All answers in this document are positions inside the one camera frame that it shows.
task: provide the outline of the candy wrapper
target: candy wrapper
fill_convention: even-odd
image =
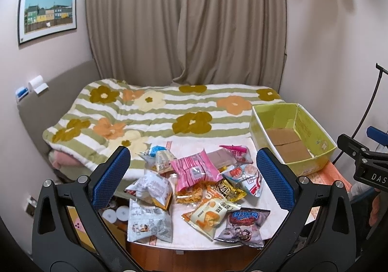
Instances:
[[[231,171],[226,171],[223,173],[224,177],[228,180],[240,183],[244,180],[257,176],[259,170],[255,165],[252,164],[243,164],[241,166],[232,169]]]
[[[238,187],[255,197],[259,197],[261,195],[261,191],[263,190],[263,186],[261,185],[262,180],[263,176],[260,171],[257,170],[256,176],[240,182]]]
[[[222,175],[209,160],[205,150],[174,160],[171,165],[178,174],[177,191],[192,187],[200,182],[216,183],[222,180]]]
[[[129,185],[126,191],[135,191],[137,198],[155,204],[163,210],[168,208],[172,197],[172,187],[168,179],[147,170],[144,176]]]
[[[227,212],[239,210],[240,205],[226,200],[211,186],[200,205],[192,212],[185,213],[182,218],[197,231],[214,239],[216,227],[224,219]]]
[[[134,200],[129,202],[128,241],[156,236],[172,242],[171,216],[160,208],[144,208]]]
[[[241,210],[228,214],[226,228],[215,240],[243,245],[253,248],[263,248],[264,243],[260,234],[260,227],[263,225],[270,211],[241,208]]]
[[[177,159],[163,146],[154,146],[150,150],[139,153],[139,156],[148,163],[151,170],[159,174],[172,171],[171,161]]]
[[[207,153],[210,161],[220,171],[226,166],[235,165],[237,160],[233,154],[225,148],[220,148],[217,151]]]
[[[252,164],[253,160],[251,158],[251,153],[249,148],[246,146],[237,146],[237,145],[220,145],[221,148],[226,148],[229,150],[238,163],[242,164]]]
[[[223,179],[215,185],[215,189],[222,194],[228,201],[236,202],[246,196],[246,192],[242,189],[235,188],[231,183]]]
[[[200,202],[202,200],[202,192],[202,184],[199,183],[182,191],[176,191],[176,202],[182,204]]]

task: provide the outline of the picture frame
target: picture frame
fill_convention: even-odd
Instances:
[[[76,0],[19,0],[17,41],[77,29]]]

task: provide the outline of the floral comforter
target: floral comforter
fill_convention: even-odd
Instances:
[[[43,132],[53,148],[90,170],[119,146],[129,148],[124,179],[144,168],[137,155],[158,141],[249,137],[252,105],[281,101],[270,88],[240,84],[136,87],[105,79],[90,83],[59,122]]]

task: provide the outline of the electrical socket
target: electrical socket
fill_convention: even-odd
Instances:
[[[37,200],[35,200],[32,196],[27,198],[27,202],[24,205],[24,211],[31,217],[34,217],[36,206],[38,205]]]

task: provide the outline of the wall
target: wall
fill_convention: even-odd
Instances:
[[[0,216],[26,251],[31,250],[32,218],[23,211],[28,194],[38,198],[41,185],[53,179],[20,121],[15,90],[41,74],[49,80],[81,62],[90,60],[85,0],[77,0],[77,29],[17,45],[19,0],[0,0],[1,133],[0,133]]]
[[[388,68],[388,0],[287,0],[287,11],[281,96],[302,104],[334,140],[352,135],[377,81],[376,62]],[[356,137],[371,149],[366,128],[388,129],[387,90],[384,76]],[[352,159],[343,155],[336,166],[353,179]]]

